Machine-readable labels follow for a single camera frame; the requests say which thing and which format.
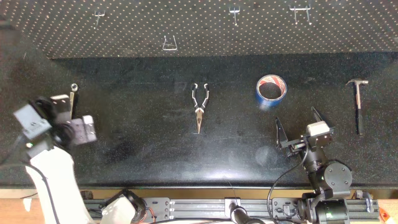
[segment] black countertop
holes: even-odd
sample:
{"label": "black countertop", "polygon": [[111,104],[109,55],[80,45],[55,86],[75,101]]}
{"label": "black countertop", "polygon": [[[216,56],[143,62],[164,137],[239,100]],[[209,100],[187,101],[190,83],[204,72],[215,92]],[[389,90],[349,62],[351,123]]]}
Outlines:
{"label": "black countertop", "polygon": [[[47,60],[33,49],[6,56],[0,83],[0,161],[21,127],[12,112],[38,95],[68,94],[79,85],[75,114],[94,117],[98,140],[69,150],[79,187],[270,187],[299,163],[275,145],[275,117],[289,139],[314,123],[311,106],[335,125],[325,148],[353,170],[353,187],[398,187],[398,54],[307,54],[235,57],[74,58]],[[287,83],[281,104],[257,107],[255,86],[263,75]],[[356,135],[352,78],[361,87],[365,137]],[[201,134],[191,84],[210,87]],[[0,185],[30,185],[23,169],[2,170]],[[309,182],[299,168],[281,187]]]}

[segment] roll of tape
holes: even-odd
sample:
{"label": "roll of tape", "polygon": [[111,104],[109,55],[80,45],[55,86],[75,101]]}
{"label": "roll of tape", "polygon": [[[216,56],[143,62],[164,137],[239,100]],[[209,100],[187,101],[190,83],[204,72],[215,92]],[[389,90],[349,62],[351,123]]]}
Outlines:
{"label": "roll of tape", "polygon": [[[261,95],[260,86],[264,85],[266,83],[273,83],[273,84],[277,85],[280,89],[280,97],[278,97],[276,99],[268,99],[268,98],[264,97],[263,95]],[[278,105],[282,101],[283,97],[286,95],[286,92],[287,92],[286,82],[281,77],[279,77],[277,75],[266,75],[266,76],[262,77],[257,82],[256,98],[260,104],[260,108],[262,108],[262,109],[266,109],[266,108]]]}

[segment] hammer head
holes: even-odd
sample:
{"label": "hammer head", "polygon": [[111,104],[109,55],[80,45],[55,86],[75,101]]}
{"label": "hammer head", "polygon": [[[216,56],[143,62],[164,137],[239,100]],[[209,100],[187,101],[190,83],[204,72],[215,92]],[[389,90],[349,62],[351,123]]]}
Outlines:
{"label": "hammer head", "polygon": [[354,85],[360,85],[360,84],[368,84],[369,81],[367,80],[363,80],[361,78],[353,78],[352,80],[348,81],[348,83],[346,85],[348,85],[349,83],[354,83]]}

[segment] pegboard hook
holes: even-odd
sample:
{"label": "pegboard hook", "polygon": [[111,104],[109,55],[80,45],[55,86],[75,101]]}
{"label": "pegboard hook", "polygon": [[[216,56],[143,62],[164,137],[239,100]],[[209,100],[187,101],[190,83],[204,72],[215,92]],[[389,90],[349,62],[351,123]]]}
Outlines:
{"label": "pegboard hook", "polygon": [[97,25],[95,25],[94,29],[97,28],[98,26],[98,21],[100,20],[100,16],[105,16],[105,11],[101,12],[101,11],[95,11],[94,12],[94,16],[97,17]]}
{"label": "pegboard hook", "polygon": [[[166,39],[166,35],[164,35],[164,43],[163,43],[163,50],[176,50],[177,49],[177,42],[175,41],[175,37],[174,37],[174,35],[173,35],[173,38],[174,38],[174,44],[166,44],[166,42],[167,42],[167,39]],[[165,46],[172,46],[172,47],[175,47],[175,48],[165,48]]]}
{"label": "pegboard hook", "polygon": [[236,9],[234,7],[234,9],[232,10],[231,8],[229,9],[229,13],[233,13],[234,14],[234,19],[235,19],[235,25],[238,26],[238,23],[236,22],[236,13],[239,13],[241,11],[241,6],[239,6],[238,9]]}
{"label": "pegboard hook", "polygon": [[308,20],[308,23],[311,25],[312,23],[310,22],[310,13],[309,13],[309,10],[311,9],[311,5],[308,5],[308,7],[307,6],[305,6],[304,8],[298,8],[298,9],[296,9],[296,7],[294,6],[293,8],[291,8],[290,6],[289,6],[289,9],[291,10],[291,11],[294,11],[294,21],[296,22],[296,25],[297,25],[297,13],[296,13],[296,11],[306,11],[307,12],[307,20]]}

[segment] hammer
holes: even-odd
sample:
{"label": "hammer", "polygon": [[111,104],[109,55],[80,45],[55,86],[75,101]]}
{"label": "hammer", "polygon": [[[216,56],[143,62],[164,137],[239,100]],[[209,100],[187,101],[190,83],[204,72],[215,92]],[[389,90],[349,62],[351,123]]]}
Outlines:
{"label": "hammer", "polygon": [[360,137],[363,137],[363,118],[362,118],[362,111],[361,111],[361,95],[359,94],[359,85],[360,84],[368,84],[369,81],[367,80],[362,80],[360,78],[353,78],[352,80],[348,81],[347,84],[353,82],[355,87],[356,87],[356,121],[357,121],[357,130],[358,130],[358,135]]}

